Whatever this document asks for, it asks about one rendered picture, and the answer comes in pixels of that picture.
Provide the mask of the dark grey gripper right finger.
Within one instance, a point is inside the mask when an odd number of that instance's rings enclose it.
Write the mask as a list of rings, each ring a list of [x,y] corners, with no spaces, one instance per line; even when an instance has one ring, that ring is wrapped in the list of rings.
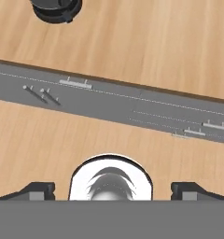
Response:
[[[173,182],[172,201],[224,201],[224,196],[205,190],[195,182]]]

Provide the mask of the black round object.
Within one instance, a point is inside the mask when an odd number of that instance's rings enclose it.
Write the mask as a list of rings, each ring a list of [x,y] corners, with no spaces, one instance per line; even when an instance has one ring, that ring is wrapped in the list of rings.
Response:
[[[47,23],[70,23],[82,8],[82,0],[30,0],[35,15]]]

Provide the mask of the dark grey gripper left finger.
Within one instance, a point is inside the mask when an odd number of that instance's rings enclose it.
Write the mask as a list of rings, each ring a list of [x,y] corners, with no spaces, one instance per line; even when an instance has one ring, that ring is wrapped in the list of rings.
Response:
[[[0,197],[0,201],[54,201],[54,182],[31,182],[22,190]]]

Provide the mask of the grey cupboard run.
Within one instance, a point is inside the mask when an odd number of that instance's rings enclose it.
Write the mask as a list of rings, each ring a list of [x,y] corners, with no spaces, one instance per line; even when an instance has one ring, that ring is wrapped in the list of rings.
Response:
[[[59,83],[68,77],[78,82],[87,79],[92,89]],[[61,105],[48,98],[47,103],[41,102],[23,85],[33,86],[40,96],[41,89],[49,89]],[[0,61],[0,100],[224,143],[224,131],[202,126],[208,120],[224,122],[224,100],[220,99]],[[188,127],[201,129],[206,136],[184,133]]]

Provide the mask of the white round object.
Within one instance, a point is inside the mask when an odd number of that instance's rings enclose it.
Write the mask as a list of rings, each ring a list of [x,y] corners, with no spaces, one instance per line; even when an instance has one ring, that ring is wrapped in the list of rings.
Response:
[[[88,158],[72,174],[69,201],[151,201],[153,184],[136,161],[105,153]]]

